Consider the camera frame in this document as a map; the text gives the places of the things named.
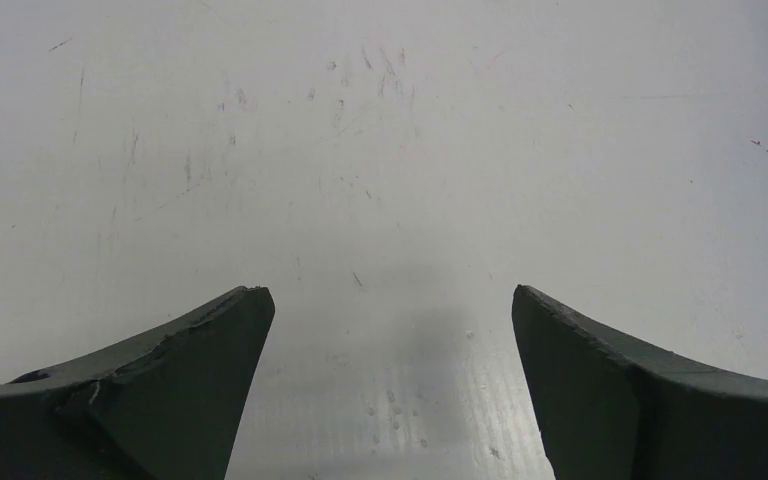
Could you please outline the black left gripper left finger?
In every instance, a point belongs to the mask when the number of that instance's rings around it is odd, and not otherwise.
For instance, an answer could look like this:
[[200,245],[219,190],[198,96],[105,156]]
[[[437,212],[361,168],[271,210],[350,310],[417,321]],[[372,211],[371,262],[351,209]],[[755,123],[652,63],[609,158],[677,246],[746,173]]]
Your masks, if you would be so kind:
[[0,479],[221,479],[275,315],[238,287],[0,384]]

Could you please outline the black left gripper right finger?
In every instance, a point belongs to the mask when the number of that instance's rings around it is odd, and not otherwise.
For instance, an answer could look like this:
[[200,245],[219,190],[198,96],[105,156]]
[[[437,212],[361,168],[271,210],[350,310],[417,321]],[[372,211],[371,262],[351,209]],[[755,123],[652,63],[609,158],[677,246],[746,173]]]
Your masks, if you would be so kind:
[[512,324],[559,479],[768,479],[768,380],[706,365],[521,285]]

